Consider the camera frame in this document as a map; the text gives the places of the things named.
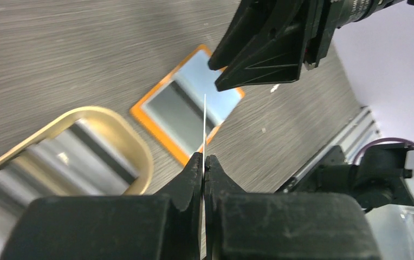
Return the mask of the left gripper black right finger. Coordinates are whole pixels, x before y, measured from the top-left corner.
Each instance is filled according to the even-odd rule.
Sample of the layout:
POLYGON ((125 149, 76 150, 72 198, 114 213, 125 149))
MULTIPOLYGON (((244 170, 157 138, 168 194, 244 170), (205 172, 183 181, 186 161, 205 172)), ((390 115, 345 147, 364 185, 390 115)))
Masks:
POLYGON ((339 193, 248 193, 205 161, 207 259, 381 259, 359 204, 339 193))

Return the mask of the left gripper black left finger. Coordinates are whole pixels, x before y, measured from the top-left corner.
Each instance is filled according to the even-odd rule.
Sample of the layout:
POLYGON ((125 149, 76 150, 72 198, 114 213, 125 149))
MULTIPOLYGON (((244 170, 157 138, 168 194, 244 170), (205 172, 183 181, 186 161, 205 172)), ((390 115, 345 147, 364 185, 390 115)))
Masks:
POLYGON ((202 159, 152 195, 36 199, 0 258, 200 259, 202 159))

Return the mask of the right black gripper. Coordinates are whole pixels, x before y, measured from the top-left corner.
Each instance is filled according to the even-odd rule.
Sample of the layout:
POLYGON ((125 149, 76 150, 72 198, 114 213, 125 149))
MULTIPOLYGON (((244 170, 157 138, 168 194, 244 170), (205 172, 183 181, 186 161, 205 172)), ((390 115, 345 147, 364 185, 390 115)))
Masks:
POLYGON ((227 67, 215 82, 218 91, 298 80, 302 61, 307 70, 318 67, 335 29, 360 20, 372 6, 372 1, 314 1, 316 11, 305 49, 305 22, 281 24, 292 19, 302 3, 240 1, 208 63, 212 70, 227 67))

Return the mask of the silver striped credit card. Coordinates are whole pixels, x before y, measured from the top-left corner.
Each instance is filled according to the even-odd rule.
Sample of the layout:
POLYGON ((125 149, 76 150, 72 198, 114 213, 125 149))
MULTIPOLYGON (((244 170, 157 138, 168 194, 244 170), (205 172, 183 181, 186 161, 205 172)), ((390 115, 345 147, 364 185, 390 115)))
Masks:
MULTIPOLYGON (((204 100, 203 100, 203 134, 202 134, 202 138, 203 138, 203 143, 202 143, 202 179, 203 181, 205 180, 205 159, 206 159, 206 94, 204 94, 204 100)), ((203 182, 203 186, 202 186, 202 202, 203 202, 203 220, 205 221, 205 223, 203 224, 203 227, 205 229, 205 224, 206 224, 206 220, 205 220, 205 199, 204 199, 204 182, 203 182)))

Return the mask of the orange leather card holder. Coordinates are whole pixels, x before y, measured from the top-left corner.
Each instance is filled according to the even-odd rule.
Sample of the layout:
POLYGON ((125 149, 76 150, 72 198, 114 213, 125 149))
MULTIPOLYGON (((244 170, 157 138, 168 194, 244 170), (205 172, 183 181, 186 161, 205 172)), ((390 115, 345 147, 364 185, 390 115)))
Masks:
POLYGON ((245 97, 241 88, 217 91, 222 70, 209 69, 211 54, 199 45, 130 109, 181 165, 202 151, 245 97))

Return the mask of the dark grey credit card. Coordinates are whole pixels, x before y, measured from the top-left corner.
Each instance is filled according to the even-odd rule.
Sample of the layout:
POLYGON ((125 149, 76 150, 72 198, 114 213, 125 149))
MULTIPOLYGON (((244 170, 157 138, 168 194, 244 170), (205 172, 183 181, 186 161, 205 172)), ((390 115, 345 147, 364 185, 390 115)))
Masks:
MULTIPOLYGON (((191 156, 200 149, 203 143, 203 111, 177 81, 160 88, 143 108, 184 154, 191 156)), ((213 128, 213 122, 207 118, 206 134, 210 134, 213 128)))

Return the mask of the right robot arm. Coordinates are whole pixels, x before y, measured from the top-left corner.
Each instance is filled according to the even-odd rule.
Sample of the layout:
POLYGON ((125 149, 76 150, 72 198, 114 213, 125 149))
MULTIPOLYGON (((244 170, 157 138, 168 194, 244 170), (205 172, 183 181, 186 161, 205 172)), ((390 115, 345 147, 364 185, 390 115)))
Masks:
MULTIPOLYGON (((335 29, 395 1, 241 1, 208 66, 218 91, 292 83, 327 55, 335 29)), ((381 259, 365 213, 414 206, 409 142, 364 149, 359 164, 329 165, 276 193, 247 193, 209 156, 207 259, 381 259)))

